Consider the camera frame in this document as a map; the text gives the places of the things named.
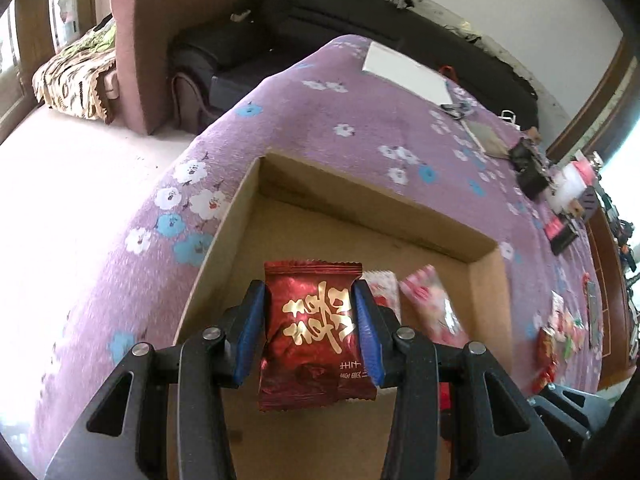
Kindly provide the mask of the pink white snack packet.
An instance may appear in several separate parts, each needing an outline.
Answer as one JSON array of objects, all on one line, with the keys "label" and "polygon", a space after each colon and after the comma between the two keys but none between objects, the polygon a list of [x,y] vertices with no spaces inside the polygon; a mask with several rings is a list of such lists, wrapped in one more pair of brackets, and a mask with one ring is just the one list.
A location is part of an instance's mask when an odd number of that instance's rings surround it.
[{"label": "pink white snack packet", "polygon": [[463,348],[470,341],[434,266],[429,264],[408,275],[399,283],[399,288],[412,304],[425,335],[434,344]]}]

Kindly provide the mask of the dark red gold snack bag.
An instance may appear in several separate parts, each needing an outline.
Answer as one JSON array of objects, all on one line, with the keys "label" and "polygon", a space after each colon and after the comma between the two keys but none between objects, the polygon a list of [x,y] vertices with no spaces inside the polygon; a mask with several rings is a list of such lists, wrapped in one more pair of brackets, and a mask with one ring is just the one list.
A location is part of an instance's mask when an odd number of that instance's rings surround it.
[{"label": "dark red gold snack bag", "polygon": [[259,409],[291,411],[375,399],[375,385],[363,367],[350,296],[362,265],[284,260],[265,263],[264,271],[270,299]]}]

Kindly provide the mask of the white red snack packet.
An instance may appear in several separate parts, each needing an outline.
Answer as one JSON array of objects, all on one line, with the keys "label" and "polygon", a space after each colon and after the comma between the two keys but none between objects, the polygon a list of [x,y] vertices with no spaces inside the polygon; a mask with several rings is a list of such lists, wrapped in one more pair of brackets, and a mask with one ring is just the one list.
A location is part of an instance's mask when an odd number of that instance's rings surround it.
[{"label": "white red snack packet", "polygon": [[367,282],[374,301],[381,307],[389,308],[401,321],[399,287],[393,271],[364,271],[362,278]]}]

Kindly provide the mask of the red snack pile packet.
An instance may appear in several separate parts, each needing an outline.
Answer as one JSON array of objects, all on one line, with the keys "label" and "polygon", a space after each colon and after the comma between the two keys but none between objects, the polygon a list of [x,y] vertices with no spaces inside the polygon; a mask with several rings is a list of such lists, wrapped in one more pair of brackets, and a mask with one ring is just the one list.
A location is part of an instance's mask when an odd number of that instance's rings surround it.
[{"label": "red snack pile packet", "polygon": [[558,369],[555,331],[551,327],[541,327],[537,339],[537,366],[539,373],[534,381],[533,392],[541,391],[555,380]]}]

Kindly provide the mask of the black smartphone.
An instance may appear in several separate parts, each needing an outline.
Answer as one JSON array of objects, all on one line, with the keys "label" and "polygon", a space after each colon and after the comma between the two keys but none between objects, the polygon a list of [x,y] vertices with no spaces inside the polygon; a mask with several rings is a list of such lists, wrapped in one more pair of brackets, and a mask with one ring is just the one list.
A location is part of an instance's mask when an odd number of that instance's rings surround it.
[{"label": "black smartphone", "polygon": [[597,284],[591,280],[586,281],[585,294],[588,309],[589,345],[591,349],[600,347],[601,338],[601,303]]}]

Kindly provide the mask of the black cylinder holder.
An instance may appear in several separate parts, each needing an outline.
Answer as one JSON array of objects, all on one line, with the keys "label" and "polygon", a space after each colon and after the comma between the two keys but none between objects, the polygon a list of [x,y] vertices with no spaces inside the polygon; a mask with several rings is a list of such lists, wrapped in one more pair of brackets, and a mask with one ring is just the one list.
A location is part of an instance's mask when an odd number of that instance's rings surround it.
[{"label": "black cylinder holder", "polygon": [[548,167],[536,145],[529,138],[521,138],[508,154],[518,187],[527,198],[536,200],[551,183]]},{"label": "black cylinder holder", "polygon": [[559,214],[544,225],[544,234],[548,238],[552,254],[561,255],[578,237],[579,222],[567,214]]}]

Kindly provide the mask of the cardboard box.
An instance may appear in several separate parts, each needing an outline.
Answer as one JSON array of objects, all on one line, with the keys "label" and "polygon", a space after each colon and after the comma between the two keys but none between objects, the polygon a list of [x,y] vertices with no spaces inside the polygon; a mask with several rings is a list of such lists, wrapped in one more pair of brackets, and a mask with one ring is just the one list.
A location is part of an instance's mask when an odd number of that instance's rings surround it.
[{"label": "cardboard box", "polygon": [[[328,167],[270,153],[247,170],[209,247],[176,341],[213,325],[268,261],[353,261],[404,278],[430,264],[464,329],[513,365],[510,287],[498,244],[431,208]],[[395,396],[262,412],[258,378],[227,390],[224,417],[241,479],[376,479]]]}]

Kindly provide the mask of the pink water bottle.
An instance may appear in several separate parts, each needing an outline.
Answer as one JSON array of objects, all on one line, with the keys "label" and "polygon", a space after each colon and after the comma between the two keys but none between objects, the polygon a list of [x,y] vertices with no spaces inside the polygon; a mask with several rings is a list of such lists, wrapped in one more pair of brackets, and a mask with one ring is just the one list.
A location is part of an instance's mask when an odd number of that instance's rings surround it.
[{"label": "pink water bottle", "polygon": [[572,165],[577,170],[585,185],[593,186],[599,179],[602,159],[598,153],[593,152],[591,155],[574,159]]}]

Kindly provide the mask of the brown notebook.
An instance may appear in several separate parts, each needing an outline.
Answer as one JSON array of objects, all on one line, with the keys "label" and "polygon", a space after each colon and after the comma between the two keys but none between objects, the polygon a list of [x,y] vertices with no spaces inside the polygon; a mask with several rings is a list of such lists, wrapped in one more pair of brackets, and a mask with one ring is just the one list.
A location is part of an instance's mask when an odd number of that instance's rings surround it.
[{"label": "brown notebook", "polygon": [[464,126],[484,154],[498,159],[509,158],[509,149],[506,142],[498,136],[498,133],[493,128],[481,122],[474,122],[474,120],[465,120]]}]

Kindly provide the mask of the patterned blanket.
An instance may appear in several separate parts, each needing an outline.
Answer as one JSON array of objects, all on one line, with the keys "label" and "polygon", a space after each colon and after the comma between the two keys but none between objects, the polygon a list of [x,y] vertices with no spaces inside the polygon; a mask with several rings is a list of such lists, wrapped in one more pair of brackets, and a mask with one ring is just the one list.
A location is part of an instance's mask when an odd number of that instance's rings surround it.
[{"label": "patterned blanket", "polygon": [[109,124],[114,115],[103,83],[116,66],[115,36],[110,18],[42,64],[32,76],[36,101],[66,115]]}]

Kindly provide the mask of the purple floral tablecloth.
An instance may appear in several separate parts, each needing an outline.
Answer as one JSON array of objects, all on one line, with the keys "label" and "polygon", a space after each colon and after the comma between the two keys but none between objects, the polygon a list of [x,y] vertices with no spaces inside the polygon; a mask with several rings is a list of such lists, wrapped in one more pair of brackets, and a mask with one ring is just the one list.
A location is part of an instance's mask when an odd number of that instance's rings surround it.
[{"label": "purple floral tablecloth", "polygon": [[499,245],[511,289],[513,377],[536,386],[536,331],[553,295],[585,315],[587,237],[555,256],[551,217],[507,162],[483,154],[435,104],[367,74],[369,41],[343,36],[264,80],[180,154],[126,226],[87,300],[73,310],[44,375],[32,456],[44,471],[108,373],[140,340],[169,344],[232,196],[274,148],[389,188]]}]

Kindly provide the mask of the white paper sheet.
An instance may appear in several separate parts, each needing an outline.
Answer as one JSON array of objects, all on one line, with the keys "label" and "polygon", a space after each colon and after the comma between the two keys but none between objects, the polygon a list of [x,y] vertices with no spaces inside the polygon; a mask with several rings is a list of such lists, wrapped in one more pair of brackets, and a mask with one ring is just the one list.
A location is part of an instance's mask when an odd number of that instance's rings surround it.
[{"label": "white paper sheet", "polygon": [[435,105],[454,102],[444,76],[377,42],[370,43],[362,70]]}]

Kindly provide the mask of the black sofa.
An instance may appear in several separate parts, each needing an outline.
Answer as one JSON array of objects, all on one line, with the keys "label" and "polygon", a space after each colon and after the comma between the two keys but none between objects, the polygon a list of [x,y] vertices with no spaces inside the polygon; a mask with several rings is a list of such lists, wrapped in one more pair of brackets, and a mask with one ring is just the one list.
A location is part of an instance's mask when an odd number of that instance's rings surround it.
[{"label": "black sofa", "polygon": [[449,67],[460,86],[495,114],[512,110],[536,127],[538,96],[514,69],[471,41],[383,0],[248,0],[241,21],[216,18],[171,41],[171,73],[188,75],[212,110],[225,112],[263,79],[286,70],[331,40],[356,35],[384,44],[433,70]]}]

